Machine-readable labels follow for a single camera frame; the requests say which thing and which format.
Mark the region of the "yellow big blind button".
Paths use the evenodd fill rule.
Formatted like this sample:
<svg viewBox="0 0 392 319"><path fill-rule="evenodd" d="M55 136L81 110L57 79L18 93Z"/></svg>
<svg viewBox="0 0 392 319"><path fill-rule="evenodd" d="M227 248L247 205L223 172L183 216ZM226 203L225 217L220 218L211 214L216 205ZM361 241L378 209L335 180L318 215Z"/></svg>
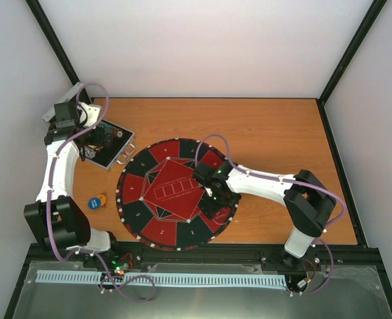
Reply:
<svg viewBox="0 0 392 319"><path fill-rule="evenodd" d="M107 197L105 193L98 194L96 198L99 198L101 207L104 207L106 205Z"/></svg>

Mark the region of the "blue small blind button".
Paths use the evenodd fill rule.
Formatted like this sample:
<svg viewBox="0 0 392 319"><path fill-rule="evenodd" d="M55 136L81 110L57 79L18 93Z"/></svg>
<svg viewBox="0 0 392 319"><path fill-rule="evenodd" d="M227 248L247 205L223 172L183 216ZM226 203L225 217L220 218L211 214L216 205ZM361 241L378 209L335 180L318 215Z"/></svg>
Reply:
<svg viewBox="0 0 392 319"><path fill-rule="evenodd" d="M93 197L88 201L88 207L91 210L98 209L102 206L102 201L99 197Z"/></svg>

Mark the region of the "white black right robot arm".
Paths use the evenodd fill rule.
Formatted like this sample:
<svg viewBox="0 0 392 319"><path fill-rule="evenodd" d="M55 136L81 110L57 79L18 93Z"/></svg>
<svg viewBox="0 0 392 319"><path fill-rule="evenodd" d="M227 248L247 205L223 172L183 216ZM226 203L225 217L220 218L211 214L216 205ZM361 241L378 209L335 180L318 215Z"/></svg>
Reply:
<svg viewBox="0 0 392 319"><path fill-rule="evenodd" d="M243 194L275 201L287 208L292 231L279 254L278 262L295 269L314 239L326 230L336 199L308 170L296 175L253 171L225 161L217 169L199 163L193 178L205 188L199 202L203 214L215 220L225 208L236 209Z"/></svg>

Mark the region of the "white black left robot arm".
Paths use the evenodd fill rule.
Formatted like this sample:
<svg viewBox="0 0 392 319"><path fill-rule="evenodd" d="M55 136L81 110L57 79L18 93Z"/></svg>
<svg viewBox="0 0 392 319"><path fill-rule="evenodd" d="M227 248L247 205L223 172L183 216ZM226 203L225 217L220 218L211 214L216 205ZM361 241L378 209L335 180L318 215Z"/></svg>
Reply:
<svg viewBox="0 0 392 319"><path fill-rule="evenodd" d="M101 107L84 102L63 102L52 108L54 115L44 138L47 166L36 201L25 206L23 215L37 243L56 256L61 249L78 254L98 253L106 267L117 266L122 252L111 232L93 229L73 199L76 162L84 157L89 133L101 121Z"/></svg>

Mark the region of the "aluminium poker chip case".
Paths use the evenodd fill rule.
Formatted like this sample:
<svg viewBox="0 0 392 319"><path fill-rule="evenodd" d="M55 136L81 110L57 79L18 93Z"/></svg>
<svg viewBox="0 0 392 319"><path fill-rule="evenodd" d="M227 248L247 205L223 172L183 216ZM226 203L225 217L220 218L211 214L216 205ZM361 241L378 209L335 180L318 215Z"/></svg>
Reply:
<svg viewBox="0 0 392 319"><path fill-rule="evenodd" d="M76 83L42 117L49 125L47 134L44 137L44 143L47 147L47 169L50 169L53 161L60 163L60 156L57 154L57 150L69 138L71 138L71 141L63 147L63 153L77 155L82 161L88 160L106 170L110 170L116 163L124 165L135 152L136 148L133 145L135 133L105 120L103 110L101 110L96 123L91 127L82 128L78 125L80 119L77 110L78 104L80 102L93 104L80 99L80 95L88 86L88 84L81 82ZM101 122L107 122L115 128L114 145L110 148L84 146L84 134L94 129Z"/></svg>

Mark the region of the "red black triangular token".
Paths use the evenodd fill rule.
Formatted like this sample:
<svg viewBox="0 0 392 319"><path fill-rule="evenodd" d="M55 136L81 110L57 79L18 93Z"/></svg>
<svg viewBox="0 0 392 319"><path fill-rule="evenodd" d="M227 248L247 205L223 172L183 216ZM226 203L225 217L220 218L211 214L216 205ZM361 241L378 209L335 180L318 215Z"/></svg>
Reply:
<svg viewBox="0 0 392 319"><path fill-rule="evenodd" d="M105 208L107 202L106 192L99 193L95 198L97 198L96 203L98 204L98 208Z"/></svg>

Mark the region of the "round red black poker mat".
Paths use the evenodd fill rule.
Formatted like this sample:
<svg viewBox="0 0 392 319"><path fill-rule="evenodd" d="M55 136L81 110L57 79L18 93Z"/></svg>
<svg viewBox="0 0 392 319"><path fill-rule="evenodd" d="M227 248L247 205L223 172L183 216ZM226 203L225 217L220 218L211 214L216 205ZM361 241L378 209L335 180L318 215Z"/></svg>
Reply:
<svg viewBox="0 0 392 319"><path fill-rule="evenodd" d="M237 206L225 206L210 219L200 204L205 188L193 179L197 163L219 168L226 157L197 140L160 141L137 153L116 187L120 221L139 242L163 251L195 249L218 237Z"/></svg>

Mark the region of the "black frame rail front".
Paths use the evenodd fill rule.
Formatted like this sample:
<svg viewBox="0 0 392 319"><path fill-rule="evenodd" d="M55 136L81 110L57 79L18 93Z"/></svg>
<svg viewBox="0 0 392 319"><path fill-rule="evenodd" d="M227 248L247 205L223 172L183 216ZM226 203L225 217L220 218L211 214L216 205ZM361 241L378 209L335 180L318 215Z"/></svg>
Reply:
<svg viewBox="0 0 392 319"><path fill-rule="evenodd" d="M287 257L282 245L273 244L207 244L193 250L161 251L137 242L120 242L114 252L102 253L112 269L132 259L133 267L146 271L157 263L260 265L266 271L301 271L306 261L327 266L372 265L383 268L378 249L361 245L316 245L297 261Z"/></svg>

